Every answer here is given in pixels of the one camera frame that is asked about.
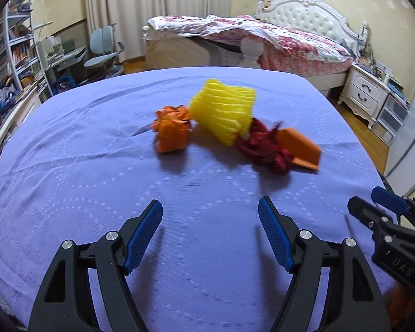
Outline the pink floral duvet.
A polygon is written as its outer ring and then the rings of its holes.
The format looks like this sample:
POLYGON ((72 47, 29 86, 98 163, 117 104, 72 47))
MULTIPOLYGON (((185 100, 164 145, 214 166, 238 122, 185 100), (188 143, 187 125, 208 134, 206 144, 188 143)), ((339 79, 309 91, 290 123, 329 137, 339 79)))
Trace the pink floral duvet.
POLYGON ((339 74, 352 66, 347 48, 326 37, 282 25, 239 17, 159 16, 147 21, 145 40, 202 38, 239 47, 244 38, 261 43, 258 63, 264 70, 300 76, 339 74))

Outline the purple bed sheet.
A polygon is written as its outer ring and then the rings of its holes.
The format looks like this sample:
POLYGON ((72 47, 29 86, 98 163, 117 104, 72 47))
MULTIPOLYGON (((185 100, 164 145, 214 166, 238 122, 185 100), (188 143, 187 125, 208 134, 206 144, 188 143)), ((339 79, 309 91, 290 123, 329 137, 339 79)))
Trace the purple bed sheet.
POLYGON ((152 199, 163 218, 128 278, 150 331, 268 331, 290 275, 277 264, 258 201, 319 238, 368 229, 347 211, 381 179, 350 127, 307 80, 249 68, 147 71, 58 94, 11 136, 0 156, 0 294, 28 323, 60 244, 97 241, 152 199), (158 154, 139 133, 164 106, 186 105, 209 79, 256 91, 253 115, 295 128, 321 148, 317 172, 278 176, 194 128, 180 153, 158 154))

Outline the orange packet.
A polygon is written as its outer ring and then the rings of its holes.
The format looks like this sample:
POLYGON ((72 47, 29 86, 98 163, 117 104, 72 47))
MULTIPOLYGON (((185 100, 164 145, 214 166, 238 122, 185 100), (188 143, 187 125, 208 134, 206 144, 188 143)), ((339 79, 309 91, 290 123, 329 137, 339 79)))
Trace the orange packet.
POLYGON ((277 131, 277 140, 281 148, 293 155, 294 166, 318 171, 321 148, 295 128, 282 128, 277 131))

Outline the grey study desk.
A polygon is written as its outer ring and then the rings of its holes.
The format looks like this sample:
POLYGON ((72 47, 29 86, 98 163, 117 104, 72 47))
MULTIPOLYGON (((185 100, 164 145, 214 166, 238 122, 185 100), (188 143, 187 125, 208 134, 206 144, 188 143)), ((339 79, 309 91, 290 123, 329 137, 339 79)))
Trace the grey study desk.
POLYGON ((66 70, 74 64, 81 62, 87 52, 88 48, 86 46, 81 46, 63 56, 55 56, 50 61, 46 60, 43 65, 43 70, 50 86, 53 86, 57 79, 57 72, 66 70))

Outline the dark red wrapper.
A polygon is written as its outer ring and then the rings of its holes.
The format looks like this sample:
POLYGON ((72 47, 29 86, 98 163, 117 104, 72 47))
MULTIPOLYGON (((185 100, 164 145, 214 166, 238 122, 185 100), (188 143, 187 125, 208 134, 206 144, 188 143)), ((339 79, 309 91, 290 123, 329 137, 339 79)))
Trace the dark red wrapper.
POLYGON ((280 146, 278 132, 281 123, 268 129, 257 118, 253 118, 247 137, 238 135, 234 147, 253 164, 263 166, 275 175, 286 175, 292 168, 294 155, 280 146))

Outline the yellow foam fruit net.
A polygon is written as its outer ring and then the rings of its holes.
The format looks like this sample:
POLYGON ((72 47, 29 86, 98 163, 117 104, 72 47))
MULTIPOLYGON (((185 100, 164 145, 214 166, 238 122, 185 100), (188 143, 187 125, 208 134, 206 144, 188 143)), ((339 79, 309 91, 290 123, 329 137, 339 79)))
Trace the yellow foam fruit net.
POLYGON ((232 147, 238 136, 244 136, 253 120, 256 90, 227 85, 208 79, 191 99, 189 111, 202 128, 211 132, 223 145, 232 147))

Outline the white bookshelf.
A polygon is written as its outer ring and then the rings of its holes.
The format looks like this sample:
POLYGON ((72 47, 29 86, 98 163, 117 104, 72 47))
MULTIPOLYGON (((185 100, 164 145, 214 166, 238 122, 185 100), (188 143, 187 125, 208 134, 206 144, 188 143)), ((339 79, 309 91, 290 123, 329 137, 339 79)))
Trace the white bookshelf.
POLYGON ((33 26, 32 0, 9 0, 0 12, 0 91, 34 88, 44 102, 52 96, 40 61, 33 26))

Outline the orange wrapper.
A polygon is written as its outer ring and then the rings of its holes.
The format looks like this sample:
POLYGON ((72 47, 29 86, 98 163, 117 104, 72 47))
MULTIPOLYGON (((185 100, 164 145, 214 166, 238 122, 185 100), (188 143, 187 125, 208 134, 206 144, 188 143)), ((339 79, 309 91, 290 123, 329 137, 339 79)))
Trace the orange wrapper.
POLYGON ((154 148, 164 154, 183 150, 190 138, 190 111, 183 105, 165 106, 156 111, 152 130, 156 133, 154 148))

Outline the light blue desk chair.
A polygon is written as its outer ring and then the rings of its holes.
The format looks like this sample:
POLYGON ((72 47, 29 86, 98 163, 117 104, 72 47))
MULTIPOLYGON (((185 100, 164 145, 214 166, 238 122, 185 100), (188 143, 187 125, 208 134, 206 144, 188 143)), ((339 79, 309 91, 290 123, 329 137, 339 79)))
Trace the light blue desk chair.
POLYGON ((120 76, 124 72, 123 66, 119 64, 124 45, 115 40, 116 25, 117 23, 112 23, 98 28, 90 36, 92 57, 84 63, 88 83, 120 76))

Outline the white nightstand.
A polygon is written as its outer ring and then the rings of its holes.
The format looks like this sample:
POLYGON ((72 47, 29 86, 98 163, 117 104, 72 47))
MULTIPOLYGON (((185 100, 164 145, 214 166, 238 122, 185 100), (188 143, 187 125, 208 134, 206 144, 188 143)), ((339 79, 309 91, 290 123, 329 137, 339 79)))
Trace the white nightstand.
POLYGON ((372 130, 390 93, 383 81, 353 64, 337 104, 347 105, 354 115, 366 120, 372 130))

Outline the clear plastic drawer unit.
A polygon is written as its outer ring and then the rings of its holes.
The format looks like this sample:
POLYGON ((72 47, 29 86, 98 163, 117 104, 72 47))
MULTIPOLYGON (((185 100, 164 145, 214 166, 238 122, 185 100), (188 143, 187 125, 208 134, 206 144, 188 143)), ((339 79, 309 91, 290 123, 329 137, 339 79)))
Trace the clear plastic drawer unit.
POLYGON ((391 93, 381 108, 376 122, 373 125, 373 133, 380 138, 386 146, 390 147, 402 130, 409 115, 409 106, 396 94, 391 93))

